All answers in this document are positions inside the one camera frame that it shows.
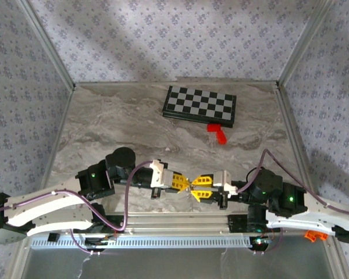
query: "chessboard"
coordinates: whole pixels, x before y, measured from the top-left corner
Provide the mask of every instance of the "chessboard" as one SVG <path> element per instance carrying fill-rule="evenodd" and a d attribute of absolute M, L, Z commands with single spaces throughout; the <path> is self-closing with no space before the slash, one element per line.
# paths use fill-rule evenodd
<path fill-rule="evenodd" d="M 163 116 L 232 128 L 236 102 L 235 95 L 170 86 Z"/>

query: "orange clip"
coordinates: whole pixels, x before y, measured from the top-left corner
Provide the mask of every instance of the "orange clip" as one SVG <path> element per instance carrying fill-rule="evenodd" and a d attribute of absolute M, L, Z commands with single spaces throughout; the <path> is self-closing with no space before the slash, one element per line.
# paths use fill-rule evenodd
<path fill-rule="evenodd" d="M 328 234 L 324 234 L 319 231 L 307 231 L 307 233 L 305 234 L 305 238 L 310 239 L 311 242 L 315 242 L 317 237 L 324 241 L 327 239 Z"/>

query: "marble tabletop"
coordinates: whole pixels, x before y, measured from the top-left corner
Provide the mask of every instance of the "marble tabletop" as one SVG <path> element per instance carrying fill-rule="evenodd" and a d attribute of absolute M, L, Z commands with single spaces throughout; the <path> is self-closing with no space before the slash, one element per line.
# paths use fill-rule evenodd
<path fill-rule="evenodd" d="M 98 163 L 116 148 L 127 146 L 136 153 L 136 163 L 162 159 L 169 169 L 190 180 L 200 174 L 228 170 L 233 180 L 245 180 L 263 149 L 268 148 L 294 174 L 298 174 L 277 100 L 271 88 L 246 84 L 172 85 L 237 95 L 233 128 L 224 128 L 226 145 L 219 145 L 206 124 L 164 118 L 162 107 L 167 84 L 92 84 L 77 86 L 62 131 L 48 186 L 74 176 Z M 287 175 L 266 158 L 266 168 Z M 124 186 L 102 199 L 107 213 L 123 210 Z M 131 188 L 130 212 L 214 212 L 216 204 L 198 203 L 188 192 L 162 193 L 151 200 L 151 191 Z M 245 212 L 246 205 L 229 203 L 229 211 Z"/>

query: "patterned wallpaper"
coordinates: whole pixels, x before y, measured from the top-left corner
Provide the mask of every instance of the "patterned wallpaper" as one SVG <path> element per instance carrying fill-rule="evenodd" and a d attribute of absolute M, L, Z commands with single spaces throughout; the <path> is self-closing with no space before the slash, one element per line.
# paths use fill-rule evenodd
<path fill-rule="evenodd" d="M 330 10 L 286 90 L 314 182 L 324 197 L 349 203 L 349 0 Z"/>
<path fill-rule="evenodd" d="M 39 188 L 68 95 L 15 1 L 0 1 L 0 192 Z M 0 278 L 14 248 L 0 246 Z"/>
<path fill-rule="evenodd" d="M 318 0 L 30 0 L 71 77 L 277 80 Z"/>

